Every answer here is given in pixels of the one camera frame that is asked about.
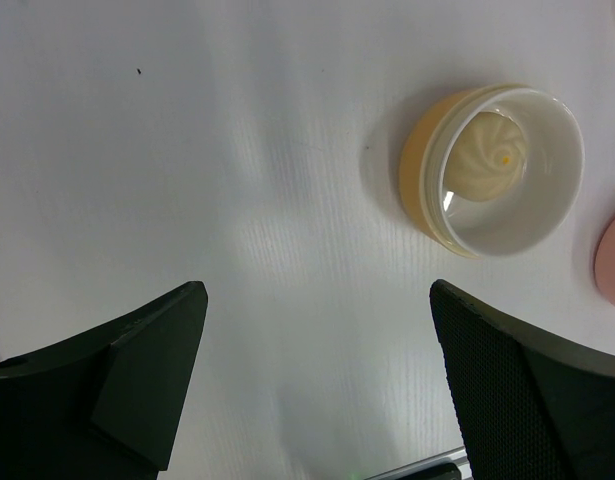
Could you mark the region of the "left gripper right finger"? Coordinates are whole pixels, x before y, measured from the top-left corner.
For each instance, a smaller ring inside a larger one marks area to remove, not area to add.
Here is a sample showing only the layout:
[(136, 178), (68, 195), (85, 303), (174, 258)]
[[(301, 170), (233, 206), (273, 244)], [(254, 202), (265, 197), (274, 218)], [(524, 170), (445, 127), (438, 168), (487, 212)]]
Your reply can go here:
[(476, 479), (615, 479), (615, 355), (445, 280), (429, 300)]

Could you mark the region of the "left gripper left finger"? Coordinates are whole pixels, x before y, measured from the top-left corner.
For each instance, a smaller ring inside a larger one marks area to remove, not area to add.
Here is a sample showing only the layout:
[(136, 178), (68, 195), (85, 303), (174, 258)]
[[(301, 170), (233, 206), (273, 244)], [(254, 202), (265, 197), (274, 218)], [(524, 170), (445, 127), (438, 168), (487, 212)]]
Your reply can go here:
[(155, 479), (167, 470), (208, 307), (187, 282), (0, 362), (0, 479)]

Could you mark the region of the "yellow lunch box bowl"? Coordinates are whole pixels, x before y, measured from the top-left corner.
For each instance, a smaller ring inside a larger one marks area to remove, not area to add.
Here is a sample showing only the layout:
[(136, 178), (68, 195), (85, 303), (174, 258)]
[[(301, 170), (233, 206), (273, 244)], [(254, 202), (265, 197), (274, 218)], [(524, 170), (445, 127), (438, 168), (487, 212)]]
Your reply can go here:
[[(513, 120), (527, 141), (520, 182), (499, 198), (468, 201), (446, 190), (449, 153), (481, 112)], [(583, 136), (570, 109), (522, 84), (499, 84), (448, 95), (420, 117), (403, 145), (398, 193), (416, 228), (466, 258), (520, 254), (548, 237), (571, 210), (583, 177)]]

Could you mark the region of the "white steamed bun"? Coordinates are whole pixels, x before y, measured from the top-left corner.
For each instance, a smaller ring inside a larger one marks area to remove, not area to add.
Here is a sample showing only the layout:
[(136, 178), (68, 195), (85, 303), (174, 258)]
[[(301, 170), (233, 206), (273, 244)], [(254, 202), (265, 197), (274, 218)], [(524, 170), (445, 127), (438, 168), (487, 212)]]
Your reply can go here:
[(472, 202), (499, 198), (520, 182), (527, 155), (527, 141), (513, 120), (496, 112), (481, 112), (453, 144), (444, 187)]

